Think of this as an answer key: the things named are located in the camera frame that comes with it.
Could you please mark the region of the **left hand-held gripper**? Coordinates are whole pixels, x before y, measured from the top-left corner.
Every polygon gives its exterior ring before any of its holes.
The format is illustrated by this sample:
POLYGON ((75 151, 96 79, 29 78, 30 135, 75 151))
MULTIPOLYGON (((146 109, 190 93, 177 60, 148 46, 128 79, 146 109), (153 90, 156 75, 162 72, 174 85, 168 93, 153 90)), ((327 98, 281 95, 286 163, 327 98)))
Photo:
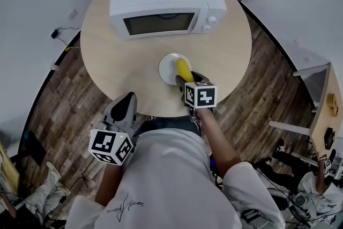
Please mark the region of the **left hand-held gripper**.
POLYGON ((96 128, 91 130, 88 151, 95 159, 121 166, 133 150, 133 124, 137 116, 137 96, 127 93, 105 109, 96 128))

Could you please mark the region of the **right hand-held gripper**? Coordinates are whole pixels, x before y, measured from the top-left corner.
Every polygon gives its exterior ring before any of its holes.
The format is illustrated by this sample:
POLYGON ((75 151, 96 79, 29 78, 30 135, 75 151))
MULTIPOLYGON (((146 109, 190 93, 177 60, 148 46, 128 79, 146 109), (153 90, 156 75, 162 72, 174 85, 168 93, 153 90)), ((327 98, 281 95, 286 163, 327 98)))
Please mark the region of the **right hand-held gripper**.
POLYGON ((199 121, 197 110, 210 109, 217 106, 218 87, 210 82, 204 75, 192 71, 194 82, 187 82, 180 75, 176 75, 175 81, 182 92, 182 101, 187 107, 190 120, 199 121))

